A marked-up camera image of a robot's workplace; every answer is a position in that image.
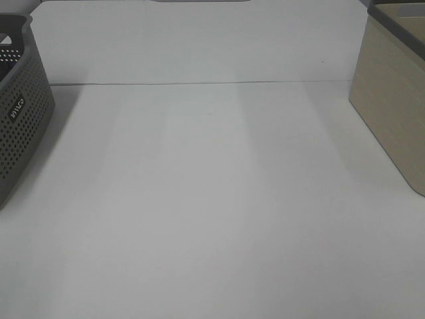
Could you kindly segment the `beige storage bin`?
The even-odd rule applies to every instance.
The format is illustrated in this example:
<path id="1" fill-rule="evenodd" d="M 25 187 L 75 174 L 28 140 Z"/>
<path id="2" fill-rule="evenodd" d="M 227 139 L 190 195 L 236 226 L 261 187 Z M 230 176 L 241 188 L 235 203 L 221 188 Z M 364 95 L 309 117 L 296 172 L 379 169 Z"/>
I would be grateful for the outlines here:
<path id="1" fill-rule="evenodd" d="M 424 195 L 424 2 L 371 1 L 349 101 Z"/>

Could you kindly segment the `grey perforated plastic basket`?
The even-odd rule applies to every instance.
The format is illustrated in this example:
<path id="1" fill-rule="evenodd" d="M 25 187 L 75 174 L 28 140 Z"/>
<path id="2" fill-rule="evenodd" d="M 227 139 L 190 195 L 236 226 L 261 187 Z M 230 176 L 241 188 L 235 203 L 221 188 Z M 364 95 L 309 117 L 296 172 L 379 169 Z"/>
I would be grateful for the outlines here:
<path id="1" fill-rule="evenodd" d="M 55 101 L 31 29 L 32 17 L 1 14 L 1 206 L 33 158 Z"/>

